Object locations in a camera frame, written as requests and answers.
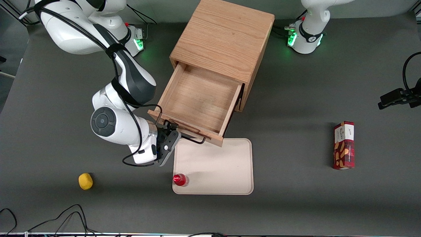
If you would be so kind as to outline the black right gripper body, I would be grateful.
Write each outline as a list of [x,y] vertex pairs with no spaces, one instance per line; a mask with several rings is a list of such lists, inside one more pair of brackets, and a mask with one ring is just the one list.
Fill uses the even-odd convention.
[[179,131],[171,132],[165,131],[163,128],[158,129],[156,165],[161,167],[167,162],[180,139],[181,133]]

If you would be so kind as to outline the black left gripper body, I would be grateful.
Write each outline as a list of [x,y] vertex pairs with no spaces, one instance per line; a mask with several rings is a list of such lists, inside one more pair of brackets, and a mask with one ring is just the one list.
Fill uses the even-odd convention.
[[415,87],[409,88],[407,85],[407,102],[410,108],[416,108],[421,105],[421,78],[415,84]]

